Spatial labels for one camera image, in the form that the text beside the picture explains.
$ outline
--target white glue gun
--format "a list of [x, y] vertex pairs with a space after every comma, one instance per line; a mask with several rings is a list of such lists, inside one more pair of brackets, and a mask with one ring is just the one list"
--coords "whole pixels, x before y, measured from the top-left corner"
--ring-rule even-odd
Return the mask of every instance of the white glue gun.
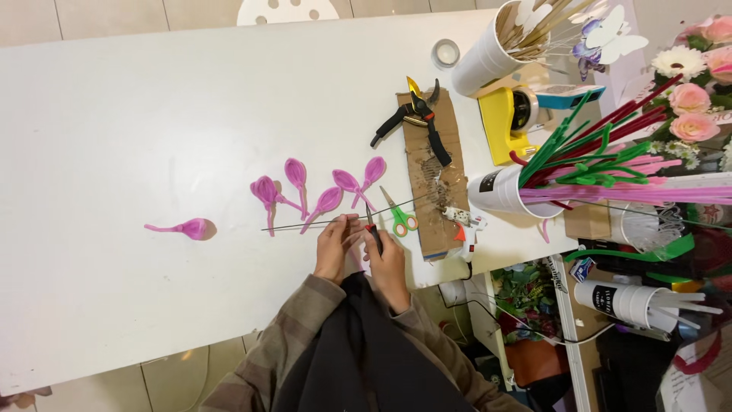
[[460, 227], [460, 231], [454, 239], [463, 241], [463, 249], [460, 251], [459, 256], [467, 263], [472, 262], [473, 251], [475, 250], [475, 234], [485, 229], [488, 226], [488, 222], [480, 216], [474, 216], [467, 210], [456, 207], [438, 206], [437, 210], [440, 210], [445, 217], [454, 221]]

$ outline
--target green scissors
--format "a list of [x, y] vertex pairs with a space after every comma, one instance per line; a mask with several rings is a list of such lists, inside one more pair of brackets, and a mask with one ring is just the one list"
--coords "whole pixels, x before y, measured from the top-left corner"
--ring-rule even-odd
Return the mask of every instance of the green scissors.
[[407, 235], [407, 230], [417, 230], [419, 222], [413, 215], [404, 213], [392, 200], [389, 194], [384, 190], [383, 186], [379, 186], [381, 192], [386, 197], [386, 203], [391, 207], [392, 215], [394, 215], [394, 234], [403, 238]]

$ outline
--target hand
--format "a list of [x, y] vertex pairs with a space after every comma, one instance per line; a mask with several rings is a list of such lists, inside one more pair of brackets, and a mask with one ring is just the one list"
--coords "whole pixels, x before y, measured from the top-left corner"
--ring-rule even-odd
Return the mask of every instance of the hand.
[[410, 306], [407, 281], [404, 276], [404, 249], [384, 230], [378, 231], [384, 253], [379, 256], [376, 241], [370, 232], [364, 231], [361, 236], [366, 241], [364, 261], [370, 261], [371, 276], [376, 287], [384, 295], [386, 302], [396, 314], [406, 312]]
[[343, 282], [343, 267], [346, 251], [359, 239], [364, 229], [358, 214], [340, 215], [325, 227], [318, 236], [318, 260], [314, 276], [340, 285]]

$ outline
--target black handle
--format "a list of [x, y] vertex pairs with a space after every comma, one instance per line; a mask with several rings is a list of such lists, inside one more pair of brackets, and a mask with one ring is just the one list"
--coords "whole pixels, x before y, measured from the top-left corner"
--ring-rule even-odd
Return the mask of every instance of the black handle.
[[434, 117], [427, 121], [427, 130], [429, 131], [427, 138], [430, 140], [430, 146], [432, 146], [432, 151], [435, 153], [437, 160], [440, 161], [442, 167], [451, 164], [452, 159], [450, 158], [450, 154], [445, 150], [445, 147], [442, 145], [442, 140], [440, 140], [440, 133], [435, 129]]
[[378, 255], [381, 256], [382, 254], [384, 254], [384, 245], [381, 243], [381, 238], [378, 236], [378, 230], [376, 229], [376, 226], [372, 226], [371, 228], [369, 228], [369, 232], [371, 232], [373, 239], [376, 241]]
[[386, 136], [386, 134], [390, 132], [391, 129], [397, 127], [402, 122], [402, 120], [404, 120], [404, 116], [406, 115], [406, 106], [399, 106], [397, 112], [394, 113], [386, 122], [384, 122], [384, 124], [381, 125], [381, 127], [376, 131], [376, 136], [374, 136], [373, 140], [371, 141], [371, 147], [376, 146], [376, 142], [379, 139]]

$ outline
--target person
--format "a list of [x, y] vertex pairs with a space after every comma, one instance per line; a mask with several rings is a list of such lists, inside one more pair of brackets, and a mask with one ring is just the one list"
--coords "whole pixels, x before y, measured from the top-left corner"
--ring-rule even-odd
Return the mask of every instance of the person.
[[[399, 334], [419, 350], [418, 356], [429, 360], [425, 362], [428, 368], [438, 369], [441, 372], [438, 372], [440, 379], [442, 375], [447, 378], [445, 382], [449, 381], [446, 385], [452, 388], [450, 391], [457, 393], [454, 389], [459, 390], [457, 397], [460, 402], [464, 398], [469, 404], [468, 409], [480, 412], [530, 411], [513, 397], [501, 393], [496, 385], [487, 382], [473, 368], [455, 342], [442, 333], [417, 297], [408, 291], [404, 250], [388, 233], [379, 231], [383, 254], [379, 256], [378, 252], [374, 253], [376, 242], [372, 234], [364, 230], [364, 224], [355, 219], [357, 216], [338, 216], [318, 236], [317, 261], [313, 273], [283, 304], [247, 358], [234, 372], [227, 374], [201, 403], [199, 412], [270, 412], [286, 409], [277, 407], [278, 403], [282, 404], [277, 397], [278, 392], [283, 390], [283, 382], [286, 382], [288, 374], [294, 375], [292, 370], [297, 369], [298, 358], [305, 357], [308, 345], [317, 340], [321, 327], [325, 329], [326, 320], [346, 299], [346, 292], [341, 288], [346, 252], [361, 239], [365, 241], [364, 261], [369, 262], [371, 269], [371, 287], [383, 296], [388, 305], [385, 317]], [[323, 386], [322, 383], [320, 380], [316, 386]], [[373, 405], [370, 409], [378, 410]]]

